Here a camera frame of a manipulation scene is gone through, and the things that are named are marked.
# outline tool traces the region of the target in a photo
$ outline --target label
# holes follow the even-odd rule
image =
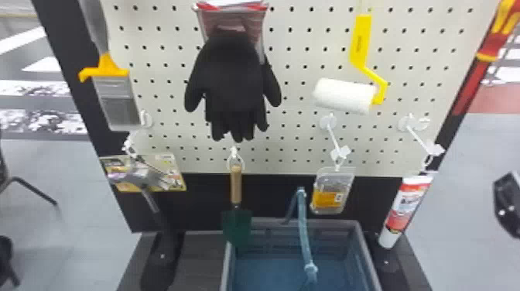
[[[338,192],[321,192],[314,190],[313,206],[314,207],[340,207],[344,193]]]
[[[402,184],[388,213],[386,228],[393,231],[404,230],[429,185],[430,183]]]

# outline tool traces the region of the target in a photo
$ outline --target paint roller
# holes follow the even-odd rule
[[[359,6],[359,10],[362,12],[361,1]],[[371,104],[383,102],[388,82],[368,69],[366,65],[371,23],[372,15],[370,13],[360,13],[356,16],[349,61],[352,66],[373,80],[379,88],[367,84],[322,78],[316,84],[313,92],[316,106],[366,115]]]
[[[367,115],[376,86],[321,78],[313,91],[316,106]]]

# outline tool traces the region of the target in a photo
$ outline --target yellow packaging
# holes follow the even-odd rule
[[[333,166],[321,168],[314,182],[310,210],[314,214],[339,214],[345,208],[348,193],[354,181],[353,167]]]

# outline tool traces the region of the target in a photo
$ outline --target yellow roller handle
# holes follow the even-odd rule
[[[83,83],[89,77],[127,77],[128,70],[119,69],[110,57],[110,53],[106,52],[99,57],[97,67],[86,67],[77,76]]]
[[[372,104],[382,104],[385,99],[388,82],[366,67],[371,25],[372,15],[361,14],[356,16],[349,59],[354,67],[358,68],[379,86],[378,93],[372,99]]]

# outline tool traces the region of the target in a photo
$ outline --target blue plastic basket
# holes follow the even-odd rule
[[[228,243],[221,291],[299,291],[306,275],[298,221],[253,218],[248,246]],[[309,220],[319,291],[381,291],[357,221]]]

